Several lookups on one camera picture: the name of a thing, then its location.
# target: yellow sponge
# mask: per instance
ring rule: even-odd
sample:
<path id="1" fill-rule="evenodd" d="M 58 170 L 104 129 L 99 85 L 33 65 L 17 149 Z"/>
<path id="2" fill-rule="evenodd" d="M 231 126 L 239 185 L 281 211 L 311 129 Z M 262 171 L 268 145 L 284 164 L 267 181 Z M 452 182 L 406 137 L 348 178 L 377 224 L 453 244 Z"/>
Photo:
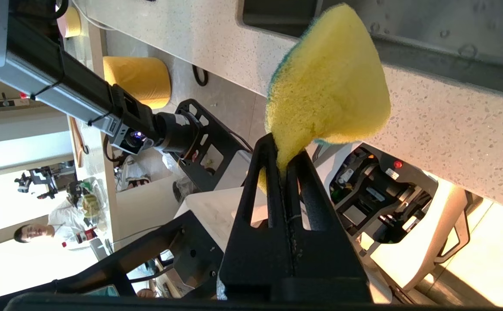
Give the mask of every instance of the yellow sponge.
<path id="1" fill-rule="evenodd" d="M 312 140 L 347 143 L 380 130 L 390 116 L 382 65 L 368 32 L 349 6 L 327 10 L 285 56 L 267 96 L 266 132 L 277 166 Z"/>

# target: sink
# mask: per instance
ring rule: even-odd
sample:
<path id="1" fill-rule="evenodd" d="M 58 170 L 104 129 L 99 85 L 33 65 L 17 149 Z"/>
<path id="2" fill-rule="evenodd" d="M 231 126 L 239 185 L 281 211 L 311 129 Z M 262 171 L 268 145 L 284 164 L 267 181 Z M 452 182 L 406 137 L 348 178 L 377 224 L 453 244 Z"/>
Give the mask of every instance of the sink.
<path id="1" fill-rule="evenodd" d="M 299 37 L 347 3 L 383 63 L 503 92 L 503 0 L 242 0 L 241 21 Z"/>

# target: sticker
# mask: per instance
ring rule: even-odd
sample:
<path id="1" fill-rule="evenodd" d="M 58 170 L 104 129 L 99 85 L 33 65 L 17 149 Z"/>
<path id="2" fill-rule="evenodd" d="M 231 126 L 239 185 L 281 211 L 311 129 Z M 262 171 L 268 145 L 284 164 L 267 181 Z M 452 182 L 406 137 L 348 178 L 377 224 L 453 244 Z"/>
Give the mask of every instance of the sticker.
<path id="1" fill-rule="evenodd" d="M 353 169 L 347 169 L 342 175 L 340 175 L 340 178 L 338 179 L 338 182 L 340 184 L 347 183 L 348 180 L 352 177 L 353 175 Z"/>
<path id="2" fill-rule="evenodd" d="M 399 177 L 399 174 L 396 173 L 392 168 L 386 169 L 386 175 L 390 176 L 393 180 L 396 180 Z"/>
<path id="3" fill-rule="evenodd" d="M 372 194 L 373 197 L 375 197 L 378 201 L 383 202 L 384 201 L 384 196 L 378 193 L 378 191 L 372 189 L 371 187 L 367 187 L 366 191 L 370 194 Z"/>
<path id="4" fill-rule="evenodd" d="M 188 119 L 185 116 L 183 116 L 182 114 L 175 114 L 175 121 L 177 122 L 178 125 L 190 124 Z"/>

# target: man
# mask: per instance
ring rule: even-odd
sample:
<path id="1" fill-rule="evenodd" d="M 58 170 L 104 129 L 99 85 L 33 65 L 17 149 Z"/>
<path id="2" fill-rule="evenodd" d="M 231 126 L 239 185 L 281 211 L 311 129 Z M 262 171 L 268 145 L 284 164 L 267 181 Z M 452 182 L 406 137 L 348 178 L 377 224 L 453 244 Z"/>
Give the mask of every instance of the man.
<path id="1" fill-rule="evenodd" d="M 14 240 L 28 243 L 44 238 L 53 238 L 58 246 L 66 243 L 65 248 L 79 248 L 75 235 L 89 229 L 84 223 L 84 211 L 78 210 L 66 199 L 48 215 L 48 225 L 28 224 L 15 230 Z"/>

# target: black hair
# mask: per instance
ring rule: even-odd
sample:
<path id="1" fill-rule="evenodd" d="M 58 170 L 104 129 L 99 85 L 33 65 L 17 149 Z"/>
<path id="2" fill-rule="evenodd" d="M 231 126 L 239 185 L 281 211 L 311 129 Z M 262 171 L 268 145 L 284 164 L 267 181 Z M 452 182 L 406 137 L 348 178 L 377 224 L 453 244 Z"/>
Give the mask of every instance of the black hair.
<path id="1" fill-rule="evenodd" d="M 13 234 L 13 239 L 19 243 L 28 243 L 28 241 L 23 240 L 23 233 L 22 229 L 25 228 L 28 225 L 20 226 L 18 230 L 15 230 Z"/>

